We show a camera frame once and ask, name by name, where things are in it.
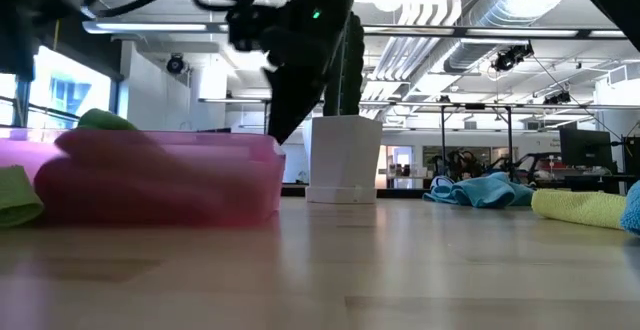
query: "blue cloth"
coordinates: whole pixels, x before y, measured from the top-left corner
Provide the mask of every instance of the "blue cloth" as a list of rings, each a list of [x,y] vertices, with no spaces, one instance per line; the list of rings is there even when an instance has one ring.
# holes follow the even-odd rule
[[[633,184],[627,193],[627,206],[620,217],[620,226],[640,236],[640,182]]]
[[[424,194],[423,199],[476,208],[503,208],[509,205],[530,206],[532,196],[532,189],[510,182],[507,174],[501,172],[453,185],[436,186],[431,194]]]

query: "computer monitor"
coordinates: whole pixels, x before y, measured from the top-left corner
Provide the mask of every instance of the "computer monitor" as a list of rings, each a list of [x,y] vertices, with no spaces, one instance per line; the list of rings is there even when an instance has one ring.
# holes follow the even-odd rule
[[[574,166],[611,167],[611,137],[607,131],[560,129],[562,162]]]

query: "pink plastic container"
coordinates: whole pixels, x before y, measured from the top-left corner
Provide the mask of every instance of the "pink plastic container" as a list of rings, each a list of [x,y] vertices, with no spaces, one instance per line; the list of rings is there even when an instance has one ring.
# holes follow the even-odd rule
[[[263,135],[0,129],[14,164],[48,224],[243,226],[277,210],[284,153]]]

